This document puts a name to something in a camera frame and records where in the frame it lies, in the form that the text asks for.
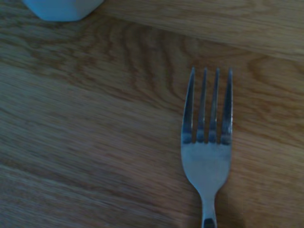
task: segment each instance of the wood grain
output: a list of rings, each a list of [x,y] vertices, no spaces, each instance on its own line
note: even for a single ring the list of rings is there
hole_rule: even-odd
[[[300,0],[108,0],[97,12],[303,62],[303,8]]]
[[[222,68],[221,97],[234,69],[218,226],[303,226],[301,63],[99,13],[50,23],[3,4],[0,15],[1,227],[200,227],[180,159],[192,65],[197,98],[205,66],[208,88]]]

